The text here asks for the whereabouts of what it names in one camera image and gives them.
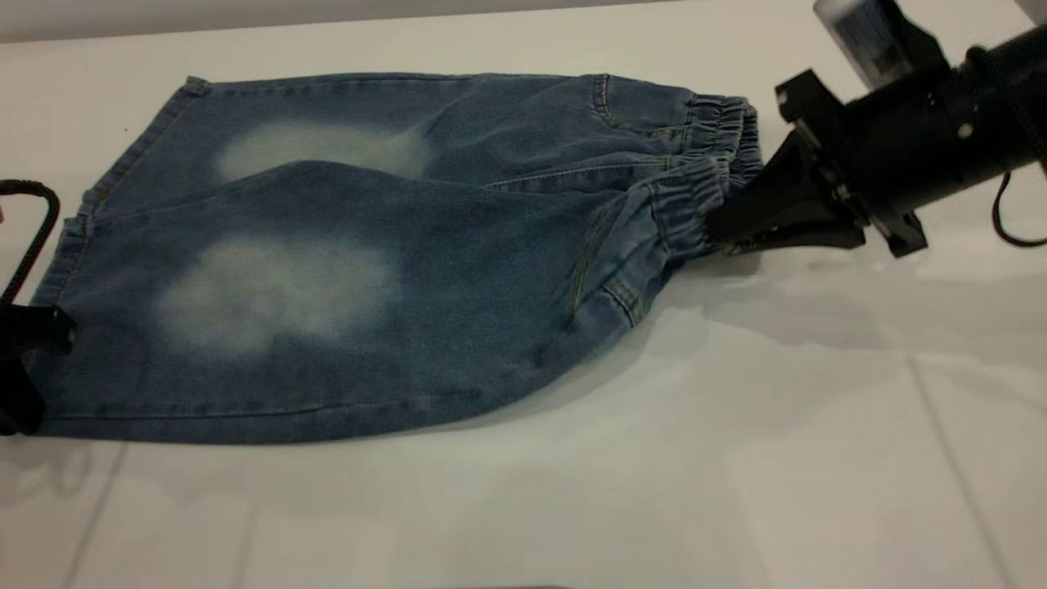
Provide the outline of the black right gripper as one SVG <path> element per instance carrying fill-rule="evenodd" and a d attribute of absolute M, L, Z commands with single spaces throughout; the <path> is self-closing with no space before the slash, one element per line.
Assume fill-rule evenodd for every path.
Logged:
<path fill-rule="evenodd" d="M 895 258 L 925 250 L 917 209 L 958 177 L 964 90 L 940 52 L 855 101 L 842 103 L 812 70 L 775 89 L 793 131 L 743 189 L 708 216 L 708 237 L 730 256 L 759 251 L 853 250 L 874 227 Z"/>

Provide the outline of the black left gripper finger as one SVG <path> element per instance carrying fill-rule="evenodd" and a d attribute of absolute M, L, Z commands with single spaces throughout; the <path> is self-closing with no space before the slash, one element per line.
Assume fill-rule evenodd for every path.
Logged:
<path fill-rule="evenodd" d="M 66 355 L 76 340 L 76 321 L 60 307 L 4 304 L 1 308 L 1 359 L 29 352 Z"/>
<path fill-rule="evenodd" d="M 1 362 L 1 435 L 34 435 L 40 429 L 45 403 L 19 359 Z"/>

